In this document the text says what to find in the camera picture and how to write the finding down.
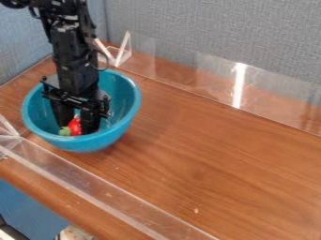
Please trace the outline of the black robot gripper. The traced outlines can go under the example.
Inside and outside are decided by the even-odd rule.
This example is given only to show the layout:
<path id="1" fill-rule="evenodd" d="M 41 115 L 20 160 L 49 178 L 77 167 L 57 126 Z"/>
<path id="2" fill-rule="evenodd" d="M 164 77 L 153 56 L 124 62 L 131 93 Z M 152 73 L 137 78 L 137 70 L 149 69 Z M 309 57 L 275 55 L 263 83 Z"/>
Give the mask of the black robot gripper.
<path id="1" fill-rule="evenodd" d="M 92 134 L 111 108 L 111 96 L 99 87 L 99 70 L 89 64 L 60 67 L 56 75 L 42 77 L 41 84 L 57 125 L 65 127 L 79 110 L 81 133 Z"/>

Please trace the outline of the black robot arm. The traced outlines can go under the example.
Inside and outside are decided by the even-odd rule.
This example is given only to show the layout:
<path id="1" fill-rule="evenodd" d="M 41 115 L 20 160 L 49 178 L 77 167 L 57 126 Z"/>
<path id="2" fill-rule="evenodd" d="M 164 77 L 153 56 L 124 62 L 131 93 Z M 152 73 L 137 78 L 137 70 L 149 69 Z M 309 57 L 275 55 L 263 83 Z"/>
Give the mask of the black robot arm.
<path id="1" fill-rule="evenodd" d="M 26 8 L 41 21 L 56 67 L 56 74 L 41 79 L 42 97 L 57 126 L 65 128 L 80 112 L 80 133 L 92 134 L 109 116 L 111 97 L 99 88 L 97 55 L 103 51 L 92 46 L 96 34 L 87 0 L 0 0 L 0 5 Z"/>

